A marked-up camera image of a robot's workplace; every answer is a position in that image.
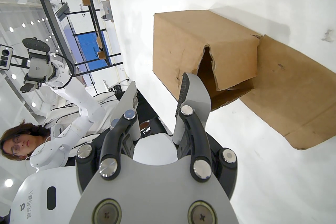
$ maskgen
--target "brown hair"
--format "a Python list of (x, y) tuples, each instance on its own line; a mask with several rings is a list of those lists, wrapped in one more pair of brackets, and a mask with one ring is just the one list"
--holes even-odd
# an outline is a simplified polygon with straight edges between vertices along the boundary
[(19, 156), (15, 156), (13, 154), (7, 154), (3, 149), (3, 145), (5, 141), (13, 139), (16, 135), (23, 135), (23, 134), (30, 134), (33, 136), (42, 136), (43, 138), (47, 138), (50, 135), (50, 130), (42, 127), (41, 125), (36, 126), (32, 123), (26, 123), (25, 120), (23, 120), (20, 125), (10, 128), (3, 133), (0, 139), (0, 149), (1, 149), (1, 154), (4, 157), (10, 160), (22, 160), (20, 159)]

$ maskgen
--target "woman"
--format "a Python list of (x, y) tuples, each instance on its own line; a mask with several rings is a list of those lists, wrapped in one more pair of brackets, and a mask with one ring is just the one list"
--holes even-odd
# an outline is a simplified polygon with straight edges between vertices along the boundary
[(1, 154), (10, 160), (24, 160), (50, 140), (50, 130), (41, 125), (23, 122), (4, 132), (0, 139)]

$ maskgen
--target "small cardboard box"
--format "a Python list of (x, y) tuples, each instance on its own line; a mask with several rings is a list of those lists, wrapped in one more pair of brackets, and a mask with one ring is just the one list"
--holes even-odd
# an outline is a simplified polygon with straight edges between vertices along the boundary
[(240, 100), (296, 149), (336, 135), (336, 74), (268, 36), (258, 46), (254, 90)]
[(102, 42), (101, 37), (99, 35), (97, 36), (96, 41), (97, 41), (98, 47), (100, 49), (102, 49), (103, 48), (103, 42)]
[(84, 6), (90, 6), (90, 0), (82, 0)]
[(253, 88), (260, 37), (208, 10), (158, 13), (153, 71), (176, 99), (183, 73), (197, 74), (215, 110)]
[(97, 55), (99, 59), (106, 59), (106, 55), (103, 51), (98, 51)]

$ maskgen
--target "silver bolt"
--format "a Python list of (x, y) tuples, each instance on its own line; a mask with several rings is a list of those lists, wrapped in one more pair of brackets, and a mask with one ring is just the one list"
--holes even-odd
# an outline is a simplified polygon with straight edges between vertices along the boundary
[(118, 163), (115, 158), (106, 158), (99, 165), (99, 174), (102, 177), (111, 177), (117, 171)]
[(192, 107), (188, 105), (184, 105), (183, 107), (181, 107), (181, 112), (185, 116), (189, 116), (193, 114)]
[(204, 201), (194, 202), (188, 211), (189, 224), (215, 224), (217, 215), (215, 210)]
[(196, 176), (205, 180), (211, 176), (211, 166), (205, 160), (198, 159), (193, 163), (193, 171)]
[(120, 224), (121, 207), (117, 201), (106, 199), (100, 202), (93, 213), (94, 224)]
[(233, 164), (237, 161), (235, 153), (230, 149), (225, 149), (223, 151), (223, 159), (229, 164)]
[(136, 116), (136, 112), (134, 110), (126, 110), (124, 113), (124, 118), (127, 120), (132, 120)]
[(110, 129), (113, 129), (116, 126), (116, 124), (118, 123), (118, 121), (119, 121), (118, 118), (112, 120), (111, 124), (109, 125)]
[(79, 158), (87, 158), (92, 152), (92, 146), (90, 144), (84, 144), (79, 147), (77, 151), (77, 157)]

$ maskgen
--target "robot camera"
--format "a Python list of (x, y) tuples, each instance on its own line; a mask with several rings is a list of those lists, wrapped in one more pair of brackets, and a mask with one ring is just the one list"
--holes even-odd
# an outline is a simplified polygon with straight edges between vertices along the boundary
[(13, 48), (5, 45), (0, 45), (0, 70), (7, 71), (11, 65)]

